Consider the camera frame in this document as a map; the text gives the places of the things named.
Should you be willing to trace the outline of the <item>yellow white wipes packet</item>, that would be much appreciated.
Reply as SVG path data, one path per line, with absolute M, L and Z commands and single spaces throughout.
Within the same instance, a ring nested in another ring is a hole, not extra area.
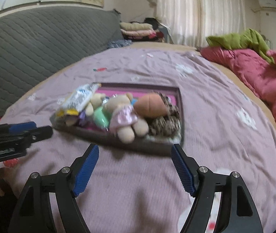
M 65 115 L 78 116 L 100 87 L 100 83 L 79 86 L 58 108 L 55 113 L 56 117 L 63 117 Z

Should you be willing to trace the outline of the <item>leopard print scrunchie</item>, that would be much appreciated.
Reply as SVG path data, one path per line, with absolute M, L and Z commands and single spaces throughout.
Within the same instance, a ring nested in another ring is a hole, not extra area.
M 181 129 L 181 118 L 179 108 L 171 103 L 171 100 L 165 94 L 157 93 L 167 110 L 165 116 L 160 116 L 155 119 L 149 119 L 149 134 L 152 136 L 173 137 Z

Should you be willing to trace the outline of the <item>green sponge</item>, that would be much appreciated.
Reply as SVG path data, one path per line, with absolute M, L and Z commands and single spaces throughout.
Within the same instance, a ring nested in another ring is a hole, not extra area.
M 97 108 L 93 113 L 94 124 L 102 129 L 108 129 L 110 126 L 111 115 L 107 113 L 103 106 Z

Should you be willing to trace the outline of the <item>teddy bear purple dress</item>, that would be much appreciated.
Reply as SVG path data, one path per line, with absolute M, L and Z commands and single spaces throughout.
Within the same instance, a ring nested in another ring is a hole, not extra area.
M 106 94 L 95 93 L 86 107 L 77 116 L 69 115 L 65 118 L 65 125 L 85 127 L 92 122 L 95 110 L 102 106 Z

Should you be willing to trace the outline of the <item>teddy bear pink bow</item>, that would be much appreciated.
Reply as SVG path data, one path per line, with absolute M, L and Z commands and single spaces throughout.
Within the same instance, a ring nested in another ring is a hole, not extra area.
M 147 121 L 139 116 L 131 104 L 133 95 L 125 93 L 110 98 L 104 105 L 104 110 L 111 114 L 109 131 L 124 144 L 130 144 L 135 137 L 144 137 L 149 132 Z

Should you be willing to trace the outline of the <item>peach round makeup sponge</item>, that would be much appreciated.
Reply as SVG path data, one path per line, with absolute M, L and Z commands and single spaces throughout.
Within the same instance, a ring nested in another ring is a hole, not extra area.
M 166 106 L 158 93 L 148 93 L 133 105 L 136 113 L 144 118 L 157 118 L 167 115 Z

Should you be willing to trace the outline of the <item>cream floral scrunchie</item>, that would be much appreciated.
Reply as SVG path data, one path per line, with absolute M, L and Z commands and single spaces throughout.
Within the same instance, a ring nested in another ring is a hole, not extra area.
M 179 144 L 182 140 L 180 135 L 175 135 L 173 137 L 163 137 L 163 136 L 152 136 L 147 135 L 146 139 L 155 142 L 155 143 L 162 143 L 162 144 Z

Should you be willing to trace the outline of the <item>shallow grey cardboard box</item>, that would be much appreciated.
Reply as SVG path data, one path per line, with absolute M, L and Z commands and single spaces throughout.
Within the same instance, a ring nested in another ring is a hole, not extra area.
M 50 118 L 53 128 L 102 145 L 169 156 L 184 142 L 178 87 L 124 83 L 79 86 Z

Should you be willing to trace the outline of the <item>grey quilted headboard cover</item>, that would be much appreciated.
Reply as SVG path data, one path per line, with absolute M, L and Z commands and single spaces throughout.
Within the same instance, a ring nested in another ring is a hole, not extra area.
M 0 117 L 59 70 L 122 39 L 121 14 L 78 6 L 21 10 L 0 17 Z

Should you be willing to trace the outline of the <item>pink and blue book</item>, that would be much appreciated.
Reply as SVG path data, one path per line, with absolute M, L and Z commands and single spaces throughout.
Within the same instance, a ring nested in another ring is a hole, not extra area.
M 95 93 L 103 93 L 106 94 L 106 97 L 103 101 L 103 104 L 105 104 L 110 98 L 113 97 L 117 97 L 119 95 L 123 95 L 126 93 L 125 89 L 130 90 L 129 93 L 133 94 L 133 99 L 131 100 L 131 104 L 133 105 L 140 97 L 142 97 L 143 95 L 146 95 L 147 93 L 152 93 L 150 90 L 148 89 L 143 89 L 143 88 L 135 88 L 135 87 L 131 87 L 131 88 L 117 88 L 117 87 L 101 87 L 100 89 L 98 89 Z M 160 93 L 166 94 L 166 96 L 169 97 L 169 99 L 171 100 L 171 103 L 173 105 L 176 105 L 179 110 L 182 110 L 182 104 L 180 104 L 180 100 L 179 100 L 179 93 L 178 90 L 161 90 L 159 91 Z M 85 127 L 86 129 L 89 130 L 103 130 L 103 131 L 108 131 L 108 129 L 102 129 L 97 127 L 94 124 L 93 118 L 92 118 L 92 122 L 89 123 L 88 125 L 86 125 Z

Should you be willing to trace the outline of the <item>blue patterned cloth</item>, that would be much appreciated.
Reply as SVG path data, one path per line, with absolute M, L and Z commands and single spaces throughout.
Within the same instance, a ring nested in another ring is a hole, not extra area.
M 131 40 L 127 39 L 119 39 L 117 41 L 110 41 L 107 45 L 108 49 L 112 48 L 122 48 L 122 47 L 128 47 L 132 44 L 133 42 Z

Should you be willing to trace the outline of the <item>pink quilted comforter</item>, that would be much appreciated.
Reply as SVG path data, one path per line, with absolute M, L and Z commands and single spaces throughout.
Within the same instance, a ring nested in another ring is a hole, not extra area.
M 200 50 L 208 61 L 229 68 L 258 98 L 266 102 L 276 122 L 276 51 L 267 53 L 274 59 L 269 64 L 251 49 L 225 50 L 206 47 Z

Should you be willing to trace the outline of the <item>stack of folded clothes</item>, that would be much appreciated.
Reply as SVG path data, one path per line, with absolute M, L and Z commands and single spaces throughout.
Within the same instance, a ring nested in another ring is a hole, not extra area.
M 168 29 L 155 18 L 145 18 L 142 23 L 121 22 L 119 25 L 126 40 L 133 42 L 168 42 Z

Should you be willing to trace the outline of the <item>cream sheer curtains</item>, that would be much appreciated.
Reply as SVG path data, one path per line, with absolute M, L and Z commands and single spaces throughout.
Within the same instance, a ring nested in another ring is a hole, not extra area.
M 155 17 L 177 45 L 205 46 L 213 35 L 246 28 L 244 0 L 149 0 Z

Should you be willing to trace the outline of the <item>white wall air conditioner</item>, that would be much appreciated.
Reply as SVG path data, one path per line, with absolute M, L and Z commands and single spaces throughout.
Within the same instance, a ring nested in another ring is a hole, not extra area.
M 258 0 L 261 8 L 276 9 L 276 0 Z

